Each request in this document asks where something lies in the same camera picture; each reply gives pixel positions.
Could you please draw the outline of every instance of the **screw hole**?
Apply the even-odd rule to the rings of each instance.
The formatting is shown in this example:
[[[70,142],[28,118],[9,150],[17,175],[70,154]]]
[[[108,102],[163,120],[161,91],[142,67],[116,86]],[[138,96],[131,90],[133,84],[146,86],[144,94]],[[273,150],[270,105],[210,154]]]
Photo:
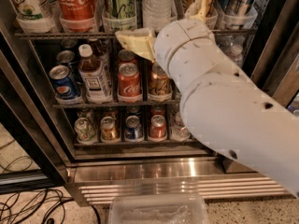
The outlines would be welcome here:
[[[265,109],[270,109],[270,108],[272,108],[273,107],[273,105],[271,104],[271,103],[265,103],[264,104],[264,108]]]
[[[229,151],[229,154],[231,155],[231,157],[235,160],[237,160],[237,156],[236,156],[236,153],[233,151],[233,150],[230,150]]]

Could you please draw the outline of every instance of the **refrigerator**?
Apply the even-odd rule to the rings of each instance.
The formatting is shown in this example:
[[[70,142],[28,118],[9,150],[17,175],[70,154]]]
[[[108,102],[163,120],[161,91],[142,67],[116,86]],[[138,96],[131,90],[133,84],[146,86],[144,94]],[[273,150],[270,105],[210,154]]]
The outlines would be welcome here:
[[[179,0],[174,1],[178,19],[181,19],[181,5]],[[294,12],[297,1],[256,0],[255,9],[259,15],[252,28],[213,30],[216,38],[224,35],[246,37],[244,71],[286,108],[296,107],[299,91],[295,72],[298,64],[298,46],[295,46],[298,14]],[[142,2],[136,0],[136,3],[137,14],[141,14]],[[17,12],[10,0],[1,0],[1,4],[1,123],[37,165],[32,171],[2,174],[1,193],[64,185],[80,206],[109,204],[115,197],[146,194],[197,192],[205,199],[289,194],[274,180],[224,158],[195,139],[171,140],[169,122],[167,139],[150,141],[146,120],[150,106],[156,103],[148,99],[149,66],[142,58],[138,58],[138,62],[142,64],[143,99],[134,105],[140,105],[143,110],[144,141],[124,140],[125,112],[132,104],[118,102],[116,89],[109,103],[58,104],[49,70],[55,65],[62,40],[108,39],[112,44],[111,63],[116,65],[120,44],[114,33],[25,33],[15,23]],[[288,24],[288,31],[280,31],[279,27],[286,28],[285,24]],[[138,27],[142,27],[141,16]],[[116,80],[115,69],[112,73]],[[163,101],[168,117],[171,107],[179,102],[175,89],[173,87],[173,97]],[[121,141],[79,144],[74,130],[77,109],[90,107],[101,114],[109,106],[117,107],[121,114]]]

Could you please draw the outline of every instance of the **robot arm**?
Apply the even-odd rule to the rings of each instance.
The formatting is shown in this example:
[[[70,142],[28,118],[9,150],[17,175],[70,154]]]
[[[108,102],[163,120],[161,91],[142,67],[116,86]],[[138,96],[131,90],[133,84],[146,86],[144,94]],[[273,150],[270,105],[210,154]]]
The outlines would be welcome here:
[[[154,50],[182,94],[180,112],[192,135],[299,197],[299,119],[260,91],[201,21],[165,26]]]

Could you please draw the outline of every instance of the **bottle cap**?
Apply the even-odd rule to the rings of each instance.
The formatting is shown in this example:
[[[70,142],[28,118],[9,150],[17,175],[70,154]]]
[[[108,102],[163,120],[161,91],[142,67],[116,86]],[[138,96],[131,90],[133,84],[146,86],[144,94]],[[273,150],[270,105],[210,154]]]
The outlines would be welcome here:
[[[239,54],[241,54],[243,51],[242,46],[238,45],[238,44],[233,44],[231,46],[231,52],[233,53],[234,56],[237,56]]]
[[[78,47],[78,52],[80,53],[81,57],[90,57],[93,55],[92,47],[88,44],[83,44]]]

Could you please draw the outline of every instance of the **brown soda bottle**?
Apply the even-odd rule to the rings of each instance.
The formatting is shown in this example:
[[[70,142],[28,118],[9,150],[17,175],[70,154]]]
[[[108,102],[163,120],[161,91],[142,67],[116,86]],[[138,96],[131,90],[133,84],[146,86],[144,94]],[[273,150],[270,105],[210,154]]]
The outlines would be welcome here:
[[[111,74],[109,72],[110,70],[110,57],[109,57],[109,52],[107,51],[107,48],[103,46],[98,39],[88,39],[88,44],[92,47],[93,54],[95,57],[99,60],[102,61],[105,73],[106,73],[106,78],[109,87],[112,87],[112,81],[111,81]]]
[[[111,94],[103,63],[96,59],[92,47],[83,44],[78,48],[81,56],[78,70],[83,79],[87,95],[107,97]]]

